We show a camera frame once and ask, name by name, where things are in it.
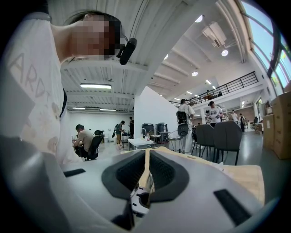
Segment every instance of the white column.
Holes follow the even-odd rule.
[[[205,112],[204,112],[204,108],[200,109],[200,113],[201,113],[201,118],[202,118],[202,125],[206,124],[206,120],[205,120]]]

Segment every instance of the white t-shirt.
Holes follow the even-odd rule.
[[[73,151],[66,109],[60,118],[64,93],[50,22],[24,20],[11,38],[3,62],[7,75],[1,88],[13,89],[5,98],[17,102],[5,111],[11,118],[3,126],[5,135],[21,137],[41,152],[55,155],[59,164],[81,162]]]
[[[232,117],[232,119],[233,119],[233,121],[237,121],[237,114],[236,113],[231,113],[231,117]]]
[[[218,106],[215,106],[214,108],[211,108],[209,110],[209,116],[211,119],[211,123],[218,123],[221,122],[220,120],[220,114],[222,113],[222,109]]]
[[[195,111],[193,110],[193,108],[191,106],[187,105],[187,104],[182,104],[179,107],[178,111],[184,111],[186,113],[186,115],[187,115],[187,123],[188,123],[188,125],[192,125],[190,116],[192,114],[195,114]]]

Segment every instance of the air conditioner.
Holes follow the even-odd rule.
[[[214,47],[220,47],[225,44],[226,35],[223,33],[217,22],[212,22],[202,30],[202,33],[212,40],[212,45]]]

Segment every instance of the black pants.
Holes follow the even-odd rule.
[[[245,125],[241,123],[241,130],[244,132],[245,131]]]

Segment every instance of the white table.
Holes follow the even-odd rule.
[[[152,140],[142,140],[140,138],[135,139],[128,139],[128,150],[130,150],[130,144],[133,145],[134,150],[138,146],[144,146],[144,145],[152,145],[154,142]]]

